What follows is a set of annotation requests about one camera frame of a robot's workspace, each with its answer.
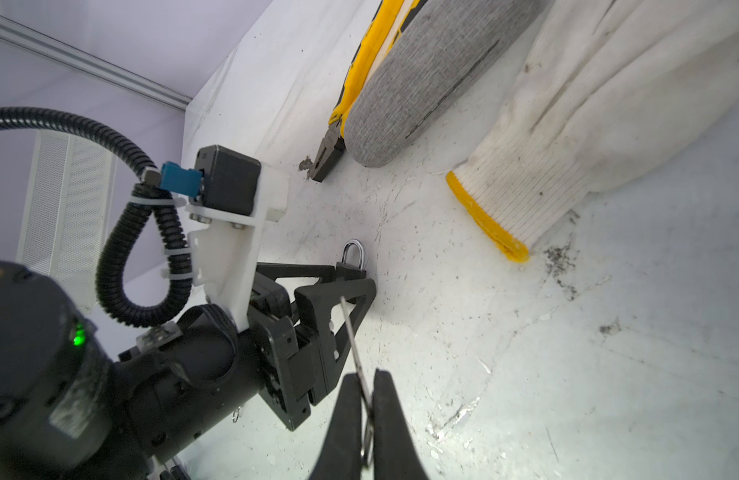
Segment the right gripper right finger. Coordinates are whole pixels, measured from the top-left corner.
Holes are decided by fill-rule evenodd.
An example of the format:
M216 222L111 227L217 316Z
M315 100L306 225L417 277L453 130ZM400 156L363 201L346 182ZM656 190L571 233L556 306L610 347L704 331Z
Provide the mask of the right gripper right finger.
M393 376L375 371L373 379L373 465L375 479L427 479L419 460Z

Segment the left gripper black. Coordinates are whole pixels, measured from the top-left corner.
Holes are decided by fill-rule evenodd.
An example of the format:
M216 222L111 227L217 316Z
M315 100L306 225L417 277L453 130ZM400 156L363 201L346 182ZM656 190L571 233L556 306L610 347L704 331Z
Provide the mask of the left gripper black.
M287 294L281 278L315 278ZM113 365L113 459L167 460L261 396L289 430L341 378L353 332L377 297L371 279L345 280L332 265L259 262L237 332L219 307L190 308L159 340Z

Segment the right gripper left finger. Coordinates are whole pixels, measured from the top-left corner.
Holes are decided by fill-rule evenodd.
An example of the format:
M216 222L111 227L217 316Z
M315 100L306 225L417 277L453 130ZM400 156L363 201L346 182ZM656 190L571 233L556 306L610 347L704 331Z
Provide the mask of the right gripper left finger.
M361 478L366 412L367 404L359 376L355 373L345 375L309 479Z

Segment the black padlock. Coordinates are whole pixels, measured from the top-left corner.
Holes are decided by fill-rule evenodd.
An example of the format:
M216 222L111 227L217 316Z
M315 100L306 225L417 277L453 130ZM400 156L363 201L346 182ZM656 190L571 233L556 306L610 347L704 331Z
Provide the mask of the black padlock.
M341 260L335 265L336 276L343 280L366 277L366 256L363 244L357 239L348 240L342 250Z

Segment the key with ring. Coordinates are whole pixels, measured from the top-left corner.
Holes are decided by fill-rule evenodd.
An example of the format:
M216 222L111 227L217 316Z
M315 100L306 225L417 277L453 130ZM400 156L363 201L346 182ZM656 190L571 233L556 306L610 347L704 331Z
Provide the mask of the key with ring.
M373 420L375 420L375 410L373 410L373 394L371 394L371 390L369 389L367 376L363 369L363 365L358 352L355 339L357 327L355 326L354 321L351 317L352 310L349 307L348 301L344 296L341 296L340 298L340 307L344 318L344 326L346 328L347 338L350 345L350 353L355 367L355 374L357 375L359 381L361 398L366 414L360 454L363 467L369 468L371 467L371 463L373 463L373 442L375 442L375 440L373 440L373 435L375 435L375 426L373 426Z

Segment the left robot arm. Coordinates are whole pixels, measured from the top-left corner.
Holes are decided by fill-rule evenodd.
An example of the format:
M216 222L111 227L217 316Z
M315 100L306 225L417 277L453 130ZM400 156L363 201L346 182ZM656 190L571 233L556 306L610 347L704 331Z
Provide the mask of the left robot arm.
M0 108L0 130L89 140L137 176L97 262L103 310L140 330L110 358L53 279L0 261L0 473L11 479L144 479L260 396L289 429L338 384L347 328L377 295L363 264L262 262L261 230L285 212L285 180L219 145L193 168L156 166L92 119Z

